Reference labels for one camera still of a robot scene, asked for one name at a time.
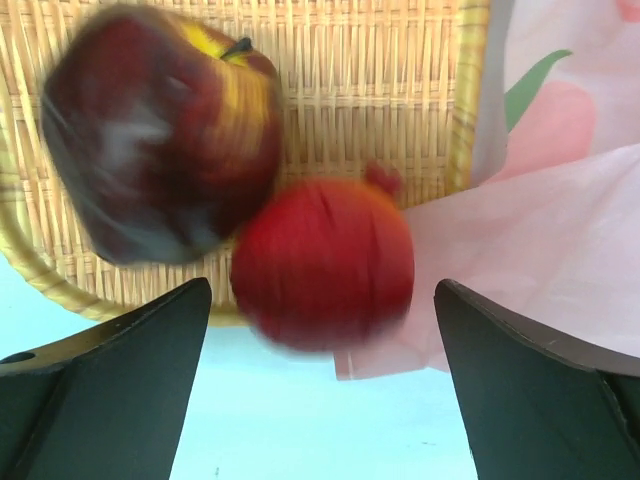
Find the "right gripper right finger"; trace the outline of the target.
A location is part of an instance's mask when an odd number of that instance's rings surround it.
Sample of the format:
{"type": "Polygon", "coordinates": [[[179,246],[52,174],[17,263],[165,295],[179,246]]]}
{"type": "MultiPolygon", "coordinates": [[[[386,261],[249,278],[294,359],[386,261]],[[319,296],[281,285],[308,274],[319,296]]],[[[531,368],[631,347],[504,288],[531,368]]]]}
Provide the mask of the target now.
{"type": "Polygon", "coordinates": [[[453,280],[434,305],[479,478],[638,478],[638,358],[453,280]]]}

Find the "red fake fruit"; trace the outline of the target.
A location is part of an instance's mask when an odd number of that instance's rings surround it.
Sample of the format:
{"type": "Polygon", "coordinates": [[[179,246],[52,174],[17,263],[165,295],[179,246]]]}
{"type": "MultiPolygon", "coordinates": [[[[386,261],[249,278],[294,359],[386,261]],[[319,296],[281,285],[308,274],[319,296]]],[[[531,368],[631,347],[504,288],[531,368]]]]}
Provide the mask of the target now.
{"type": "Polygon", "coordinates": [[[196,261],[251,219],[274,189],[283,113],[249,38],[148,5],[92,15],[41,94],[55,169],[115,265],[196,261]]]}

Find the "pink plastic bag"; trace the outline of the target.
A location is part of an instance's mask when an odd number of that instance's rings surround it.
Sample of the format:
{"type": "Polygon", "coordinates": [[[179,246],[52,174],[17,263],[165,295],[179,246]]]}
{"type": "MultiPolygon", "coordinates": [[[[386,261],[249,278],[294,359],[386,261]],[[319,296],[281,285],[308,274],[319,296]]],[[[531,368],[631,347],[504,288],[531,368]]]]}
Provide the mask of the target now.
{"type": "Polygon", "coordinates": [[[490,5],[471,186],[406,213],[416,280],[404,326],[335,358],[341,380],[446,370],[437,283],[639,352],[639,5],[490,5]]]}

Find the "red fake pomegranate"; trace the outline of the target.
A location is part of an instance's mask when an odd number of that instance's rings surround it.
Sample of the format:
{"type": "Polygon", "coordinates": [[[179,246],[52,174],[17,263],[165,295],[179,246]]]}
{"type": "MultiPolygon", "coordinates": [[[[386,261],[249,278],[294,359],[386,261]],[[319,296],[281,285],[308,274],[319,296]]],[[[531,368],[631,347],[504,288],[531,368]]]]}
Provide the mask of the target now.
{"type": "Polygon", "coordinates": [[[400,175],[372,163],[363,179],[316,177],[277,194],[232,254],[238,309],[266,339],[325,353],[397,328],[414,288],[414,247],[396,205],[400,175]]]}

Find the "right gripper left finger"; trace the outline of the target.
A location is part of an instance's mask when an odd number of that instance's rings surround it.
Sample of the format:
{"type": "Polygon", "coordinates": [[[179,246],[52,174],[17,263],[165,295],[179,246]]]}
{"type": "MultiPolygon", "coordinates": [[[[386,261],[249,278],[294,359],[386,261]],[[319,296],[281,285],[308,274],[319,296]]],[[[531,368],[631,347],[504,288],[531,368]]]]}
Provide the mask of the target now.
{"type": "Polygon", "coordinates": [[[196,278],[2,359],[2,478],[169,478],[211,297],[209,282],[196,278]]]}

